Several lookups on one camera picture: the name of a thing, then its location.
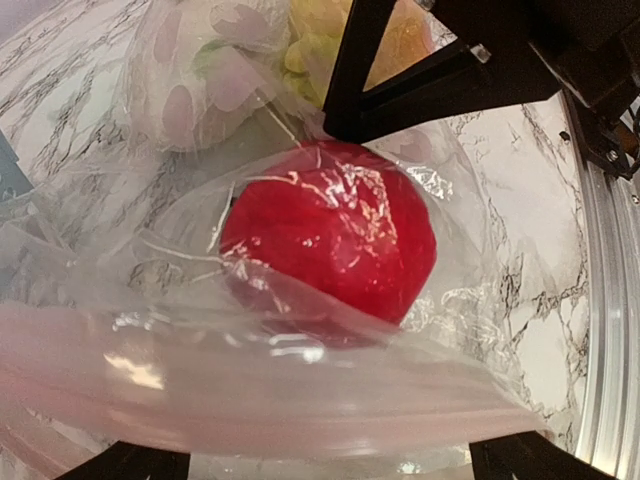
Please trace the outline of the white fake cauliflower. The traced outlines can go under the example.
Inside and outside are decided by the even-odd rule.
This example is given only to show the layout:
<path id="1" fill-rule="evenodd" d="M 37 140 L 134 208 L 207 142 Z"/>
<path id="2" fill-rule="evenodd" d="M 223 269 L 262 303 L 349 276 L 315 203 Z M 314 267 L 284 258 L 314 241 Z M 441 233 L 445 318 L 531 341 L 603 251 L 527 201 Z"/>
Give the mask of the white fake cauliflower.
<path id="1" fill-rule="evenodd" d="M 160 151 L 203 150 L 230 137 L 279 93 L 286 1 L 153 1 L 124 69 L 133 131 Z"/>

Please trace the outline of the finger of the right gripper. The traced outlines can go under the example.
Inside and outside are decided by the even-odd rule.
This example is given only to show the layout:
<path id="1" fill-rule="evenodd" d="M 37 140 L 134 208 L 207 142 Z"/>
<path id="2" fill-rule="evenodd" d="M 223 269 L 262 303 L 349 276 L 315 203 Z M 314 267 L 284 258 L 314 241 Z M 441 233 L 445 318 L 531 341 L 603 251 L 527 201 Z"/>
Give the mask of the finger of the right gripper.
<path id="1" fill-rule="evenodd" d="M 325 130 L 360 125 L 364 87 L 395 4 L 392 0 L 352 2 L 323 106 Z"/>

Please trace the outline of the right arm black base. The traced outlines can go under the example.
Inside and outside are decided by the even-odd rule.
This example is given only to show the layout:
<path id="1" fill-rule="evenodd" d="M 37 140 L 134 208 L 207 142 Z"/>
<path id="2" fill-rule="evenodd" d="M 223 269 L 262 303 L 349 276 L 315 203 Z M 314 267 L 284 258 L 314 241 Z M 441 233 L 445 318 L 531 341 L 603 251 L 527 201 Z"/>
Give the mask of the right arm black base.
<path id="1" fill-rule="evenodd" d="M 567 92 L 562 93 L 570 135 L 579 157 L 607 175 L 631 181 L 639 172 L 639 136 L 621 120 L 599 120 Z"/>

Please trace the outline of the yellow fake banana bunch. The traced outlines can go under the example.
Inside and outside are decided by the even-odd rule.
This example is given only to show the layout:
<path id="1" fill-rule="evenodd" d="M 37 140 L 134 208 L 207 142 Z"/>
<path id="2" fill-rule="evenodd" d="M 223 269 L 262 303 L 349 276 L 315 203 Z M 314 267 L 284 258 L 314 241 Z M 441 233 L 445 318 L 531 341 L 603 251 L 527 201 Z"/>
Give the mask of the yellow fake banana bunch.
<path id="1" fill-rule="evenodd" d="M 339 52 L 351 1 L 291 1 L 291 43 L 285 79 L 303 99 L 322 108 Z"/>

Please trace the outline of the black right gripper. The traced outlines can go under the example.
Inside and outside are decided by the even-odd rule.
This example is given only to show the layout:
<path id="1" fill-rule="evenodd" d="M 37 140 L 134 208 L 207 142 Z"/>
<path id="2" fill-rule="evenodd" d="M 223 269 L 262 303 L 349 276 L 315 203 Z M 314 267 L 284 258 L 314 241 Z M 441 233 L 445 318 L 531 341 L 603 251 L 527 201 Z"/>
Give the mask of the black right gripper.
<path id="1" fill-rule="evenodd" d="M 453 42 L 390 80 L 325 102 L 324 130 L 366 143 L 425 122 L 547 100 L 562 89 L 587 108 L 625 108 L 639 94 L 636 1 L 437 1 Z"/>

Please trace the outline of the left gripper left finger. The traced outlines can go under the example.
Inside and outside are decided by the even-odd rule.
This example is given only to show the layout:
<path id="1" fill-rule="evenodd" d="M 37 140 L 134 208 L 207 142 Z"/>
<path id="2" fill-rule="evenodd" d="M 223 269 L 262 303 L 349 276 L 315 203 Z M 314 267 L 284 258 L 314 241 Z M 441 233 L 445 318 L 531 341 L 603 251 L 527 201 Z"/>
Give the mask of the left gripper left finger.
<path id="1" fill-rule="evenodd" d="M 190 455 L 116 442 L 56 480 L 187 480 Z"/>

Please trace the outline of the clear zip top bag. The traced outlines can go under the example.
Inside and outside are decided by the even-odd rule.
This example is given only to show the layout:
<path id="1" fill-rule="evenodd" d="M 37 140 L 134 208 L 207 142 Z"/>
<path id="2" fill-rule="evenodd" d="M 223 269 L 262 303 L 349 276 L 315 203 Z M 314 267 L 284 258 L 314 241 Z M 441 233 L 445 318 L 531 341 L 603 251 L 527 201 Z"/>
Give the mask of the clear zip top bag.
<path id="1" fill-rule="evenodd" d="M 425 201 L 435 266 L 398 325 L 253 260 L 220 235 L 252 175 L 336 141 L 289 87 L 203 150 L 131 128 L 124 69 L 69 134 L 87 83 L 1 201 L 1 475 L 54 479 L 122 441 L 204 453 L 232 476 L 391 477 L 399 461 L 544 423 L 493 322 L 486 220 L 444 123 L 363 146 Z"/>

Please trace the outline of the light blue plastic basket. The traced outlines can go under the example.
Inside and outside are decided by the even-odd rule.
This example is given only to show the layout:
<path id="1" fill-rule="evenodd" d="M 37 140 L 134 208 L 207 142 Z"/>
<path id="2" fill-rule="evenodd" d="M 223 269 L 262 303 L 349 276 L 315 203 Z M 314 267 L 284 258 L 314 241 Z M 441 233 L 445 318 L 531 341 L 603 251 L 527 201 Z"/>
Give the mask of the light blue plastic basket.
<path id="1" fill-rule="evenodd" d="M 2 202 L 30 192 L 33 185 L 18 165 L 18 156 L 0 132 L 0 198 Z"/>

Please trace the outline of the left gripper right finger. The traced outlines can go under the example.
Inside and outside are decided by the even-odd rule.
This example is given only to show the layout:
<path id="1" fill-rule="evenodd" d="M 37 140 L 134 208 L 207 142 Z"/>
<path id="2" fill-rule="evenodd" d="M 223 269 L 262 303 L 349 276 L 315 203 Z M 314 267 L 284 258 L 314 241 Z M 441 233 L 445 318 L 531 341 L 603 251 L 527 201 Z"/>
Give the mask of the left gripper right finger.
<path id="1" fill-rule="evenodd" d="M 537 432 L 469 445 L 475 480 L 616 480 Z"/>

